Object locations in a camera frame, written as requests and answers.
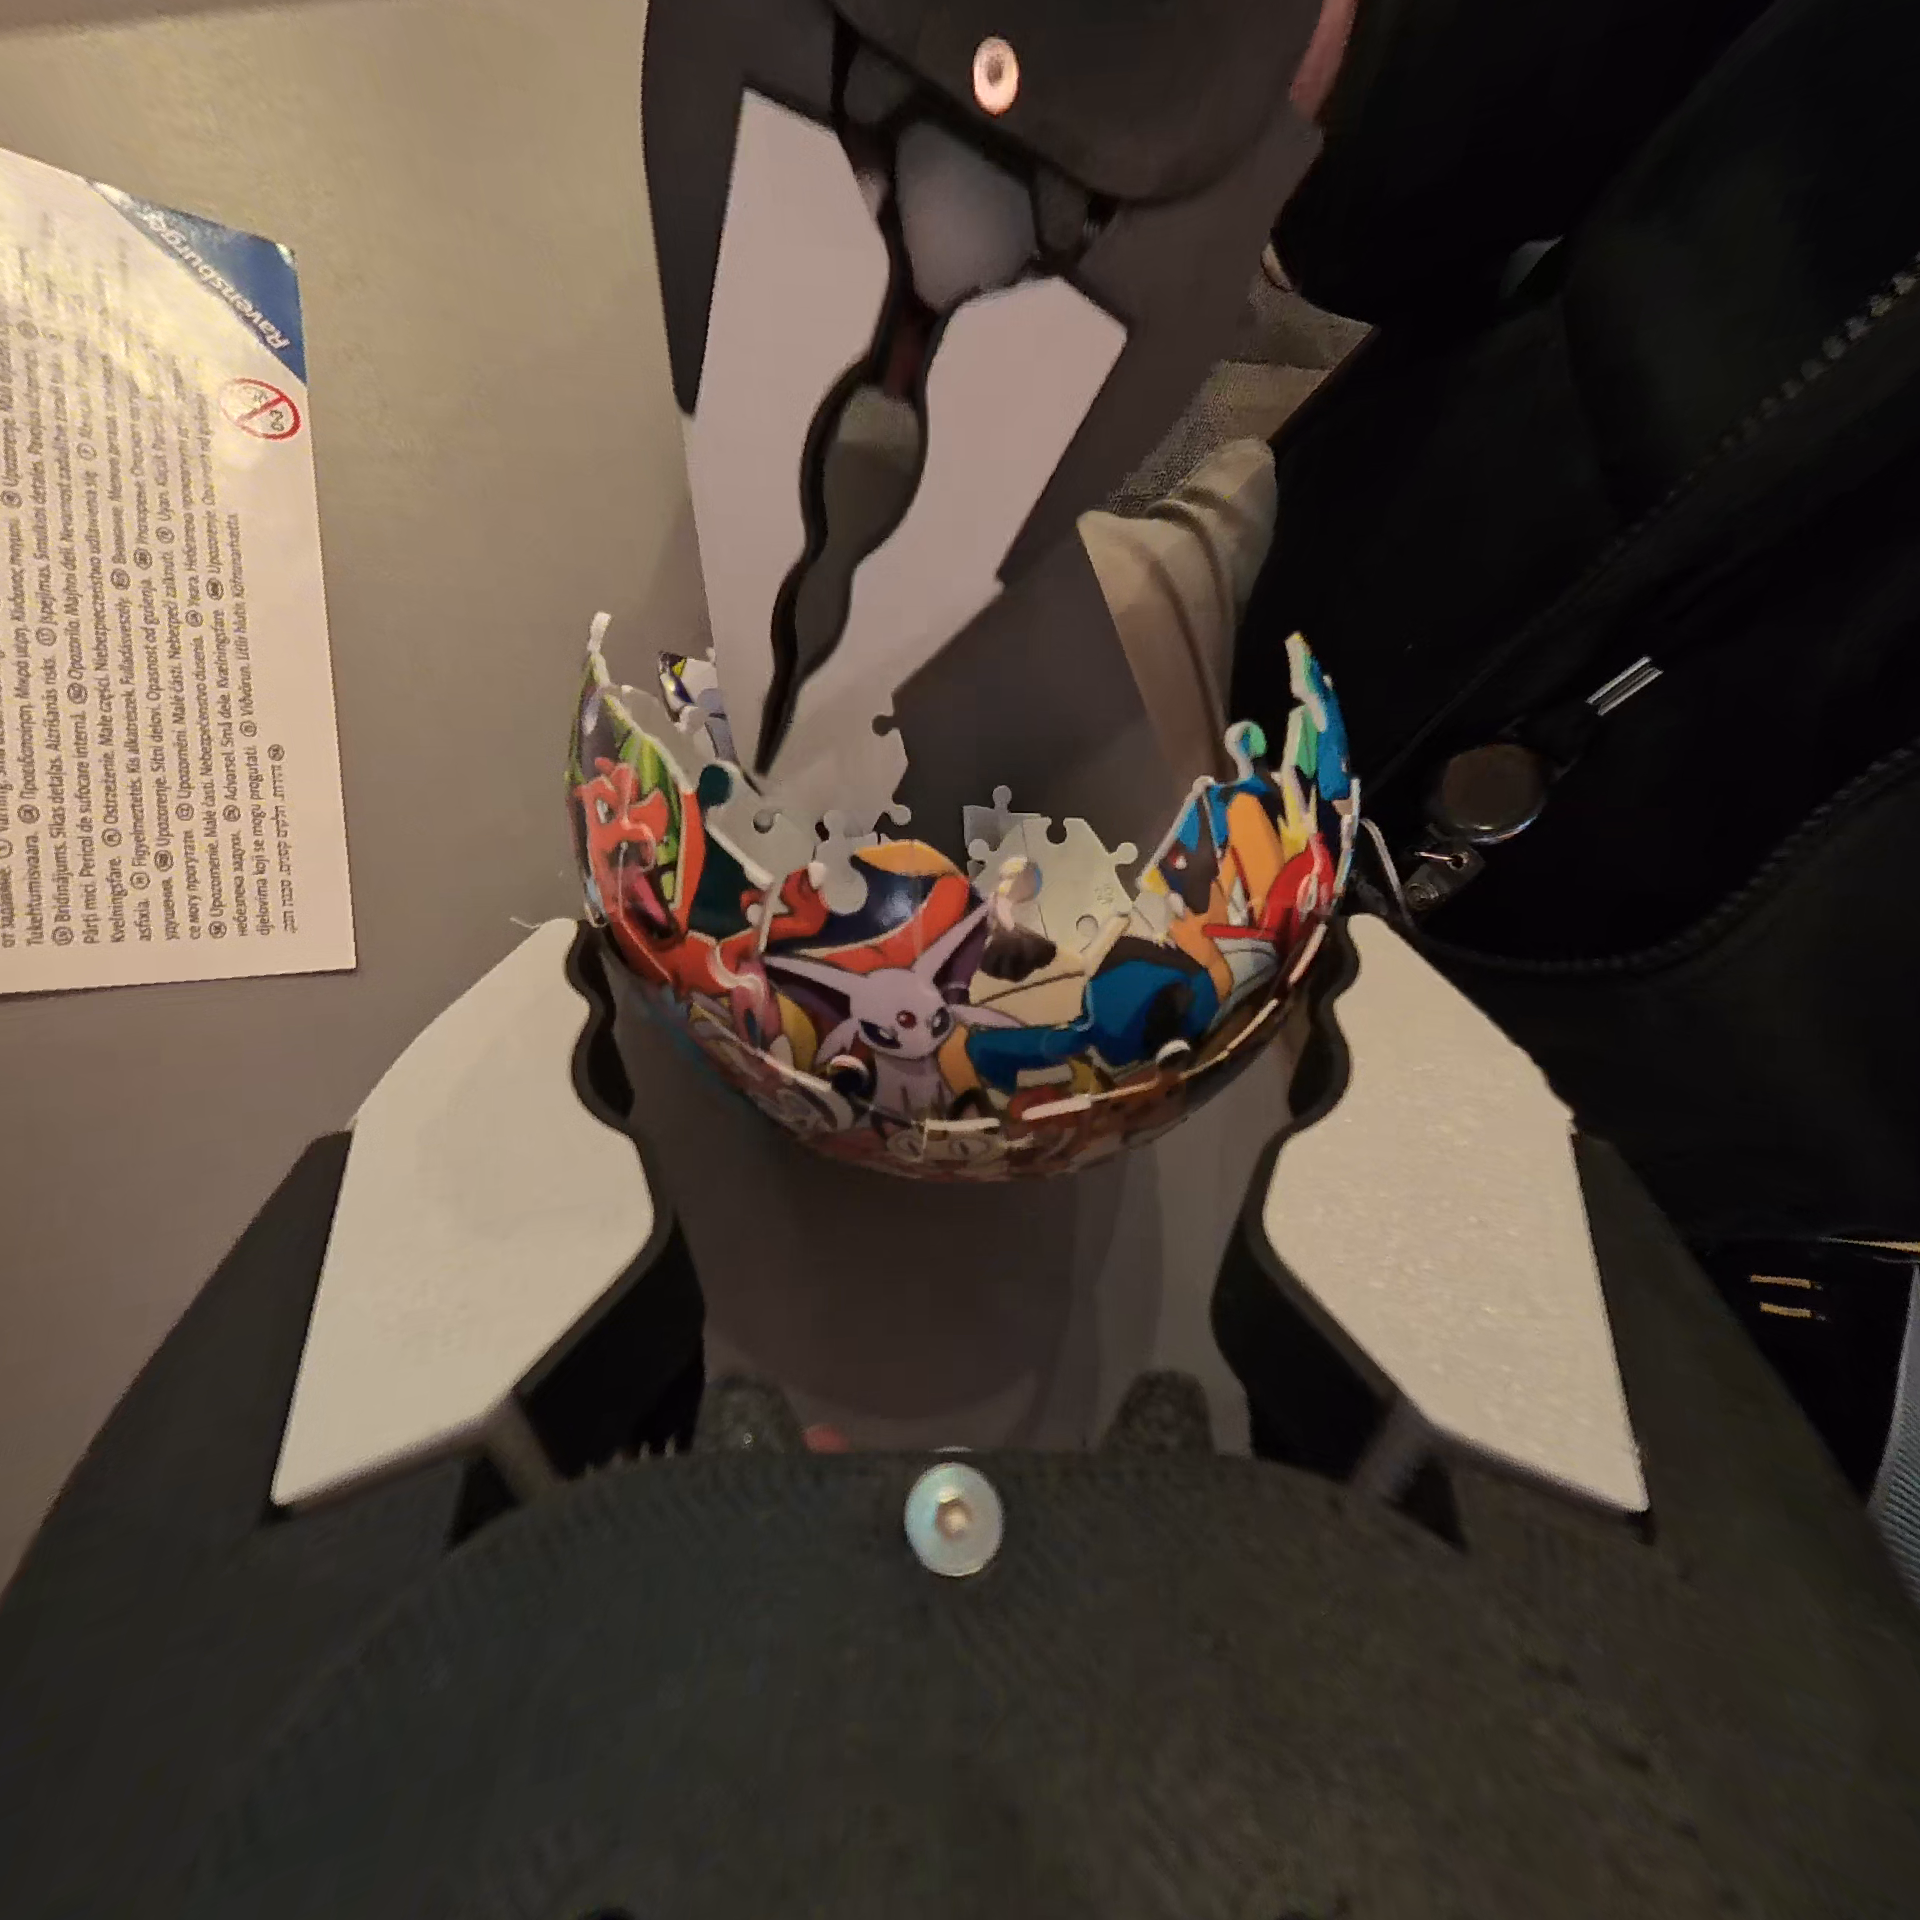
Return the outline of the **white puzzle piece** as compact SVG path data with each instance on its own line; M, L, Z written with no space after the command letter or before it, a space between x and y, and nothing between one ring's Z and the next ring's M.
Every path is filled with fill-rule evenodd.
M904 828L908 751L889 711L846 716L809 736L792 727L774 769L759 779L753 824L811 837L852 837Z

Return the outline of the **black badge reel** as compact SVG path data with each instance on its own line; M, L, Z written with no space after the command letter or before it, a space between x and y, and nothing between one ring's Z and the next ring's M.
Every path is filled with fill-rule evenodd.
M1487 855L1537 820L1550 792L1547 757L1517 740L1447 759L1428 789L1421 837L1408 853L1406 912L1419 918L1472 886Z

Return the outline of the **person's right hand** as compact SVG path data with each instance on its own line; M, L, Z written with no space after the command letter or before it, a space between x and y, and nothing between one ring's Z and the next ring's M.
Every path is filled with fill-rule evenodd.
M1313 123L1320 119L1337 83L1337 71L1350 44L1356 11L1358 1L1353 0L1326 0L1317 6L1312 33L1287 92L1294 109Z

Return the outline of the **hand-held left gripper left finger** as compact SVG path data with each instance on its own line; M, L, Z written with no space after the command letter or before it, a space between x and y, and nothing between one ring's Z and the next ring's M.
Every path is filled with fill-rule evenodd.
M277 1505L455 1456L531 1497L689 1439L703 1299L597 963L587 925L541 923L353 1115Z

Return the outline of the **person's beige trousers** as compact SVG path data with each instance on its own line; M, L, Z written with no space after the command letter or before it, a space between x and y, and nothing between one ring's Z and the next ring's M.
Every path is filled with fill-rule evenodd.
M1142 511L1076 521L1161 753L1183 784L1227 763L1237 632L1276 521L1276 460L1262 439L1213 447Z

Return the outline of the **white instruction sheet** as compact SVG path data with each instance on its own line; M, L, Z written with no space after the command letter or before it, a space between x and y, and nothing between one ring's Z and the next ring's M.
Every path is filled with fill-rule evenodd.
M303 310L1 156L1 989L353 969Z

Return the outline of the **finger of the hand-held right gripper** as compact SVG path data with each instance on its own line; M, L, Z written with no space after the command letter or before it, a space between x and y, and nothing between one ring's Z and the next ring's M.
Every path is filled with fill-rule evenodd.
M915 399L918 431L900 499L832 502L827 445L809 528L774 623L756 772L795 782L870 724L1001 592L1001 565L1113 373L1127 326L1062 277L1031 277L960 303Z
M824 571L799 611L843 617L856 568L904 517L908 403L868 373L891 280L839 135L745 89L685 423L710 659L745 768L774 688L782 590L809 574L811 524L824 525Z

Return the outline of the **partly built puzzle ball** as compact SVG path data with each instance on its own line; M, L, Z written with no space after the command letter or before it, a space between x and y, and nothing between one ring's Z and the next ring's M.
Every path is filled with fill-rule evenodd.
M1297 1022L1360 784L1337 692L1287 637L1285 729L1239 721L1158 841L968 806L948 855L750 801L667 672L591 617L567 820L609 983L809 1149L900 1177L1049 1177L1158 1140Z

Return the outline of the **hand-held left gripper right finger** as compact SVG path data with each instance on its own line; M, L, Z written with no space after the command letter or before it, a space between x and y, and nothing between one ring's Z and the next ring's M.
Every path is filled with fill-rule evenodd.
M1212 1303L1253 1448L1384 1504L1470 1467L1646 1516L1565 1107L1383 918L1309 985Z

